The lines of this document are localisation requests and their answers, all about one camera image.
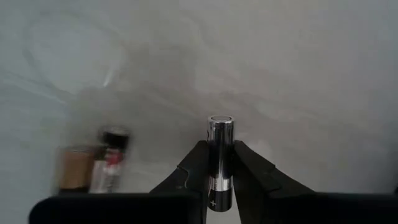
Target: metal top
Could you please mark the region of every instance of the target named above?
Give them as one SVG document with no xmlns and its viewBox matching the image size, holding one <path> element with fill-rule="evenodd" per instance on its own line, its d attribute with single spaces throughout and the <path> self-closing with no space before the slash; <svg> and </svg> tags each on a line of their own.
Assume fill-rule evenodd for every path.
<svg viewBox="0 0 398 224">
<path fill-rule="evenodd" d="M 226 115 L 213 115 L 208 118 L 208 121 L 212 123 L 232 123 L 235 121 L 235 118 Z"/>
<path fill-rule="evenodd" d="M 62 148 L 62 150 L 67 152 L 81 152 L 81 153 L 91 153 L 98 152 L 103 148 L 103 146 L 68 146 Z"/>
<path fill-rule="evenodd" d="M 102 132 L 108 132 L 111 134 L 115 134 L 118 136 L 128 136 L 130 135 L 130 131 L 128 130 L 128 128 L 124 127 L 124 126 L 116 126 L 116 125 L 112 125 L 112 126 L 104 126 L 101 128 Z"/>
</svg>

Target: battery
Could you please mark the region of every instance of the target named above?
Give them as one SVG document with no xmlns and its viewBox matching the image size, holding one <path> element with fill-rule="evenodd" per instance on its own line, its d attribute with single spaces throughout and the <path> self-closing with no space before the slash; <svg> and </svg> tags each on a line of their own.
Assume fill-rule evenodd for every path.
<svg viewBox="0 0 398 224">
<path fill-rule="evenodd" d="M 105 148 L 95 160 L 89 193 L 111 193 L 118 187 L 130 132 L 122 126 L 105 126 L 99 136 Z"/>
<path fill-rule="evenodd" d="M 226 212 L 232 207 L 232 154 L 234 150 L 234 118 L 214 115 L 208 118 L 209 147 L 208 208 Z"/>
</svg>

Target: white surface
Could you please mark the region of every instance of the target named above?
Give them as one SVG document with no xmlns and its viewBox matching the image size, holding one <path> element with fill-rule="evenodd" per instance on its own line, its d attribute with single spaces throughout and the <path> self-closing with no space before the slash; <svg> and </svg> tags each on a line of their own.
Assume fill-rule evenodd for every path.
<svg viewBox="0 0 398 224">
<path fill-rule="evenodd" d="M 392 192 L 397 13 L 393 0 L 3 0 L 2 223 L 50 194 L 59 146 L 129 126 L 121 191 L 145 192 L 216 113 L 315 190 Z M 234 204 L 208 223 L 238 217 Z"/>
</svg>

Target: black base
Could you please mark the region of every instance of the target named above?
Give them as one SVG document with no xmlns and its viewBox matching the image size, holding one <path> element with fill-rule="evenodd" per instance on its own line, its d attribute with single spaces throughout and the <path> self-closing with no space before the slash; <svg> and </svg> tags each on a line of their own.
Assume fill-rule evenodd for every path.
<svg viewBox="0 0 398 224">
<path fill-rule="evenodd" d="M 215 212 L 226 212 L 232 207 L 232 189 L 223 192 L 210 190 L 208 208 Z"/>
<path fill-rule="evenodd" d="M 58 194 L 88 193 L 89 187 L 77 187 L 75 189 L 59 189 Z"/>
</svg>

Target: silver battery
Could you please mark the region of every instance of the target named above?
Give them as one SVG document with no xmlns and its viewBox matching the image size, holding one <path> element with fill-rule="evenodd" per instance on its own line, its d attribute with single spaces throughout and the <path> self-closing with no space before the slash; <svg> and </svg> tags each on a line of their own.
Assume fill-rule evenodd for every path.
<svg viewBox="0 0 398 224">
<path fill-rule="evenodd" d="M 234 151 L 234 118 L 214 115 L 208 118 L 209 202 L 210 209 L 225 212 L 232 206 L 232 155 Z"/>
<path fill-rule="evenodd" d="M 109 192 L 111 177 L 106 172 L 106 161 L 95 161 L 89 193 L 103 194 Z"/>
</svg>

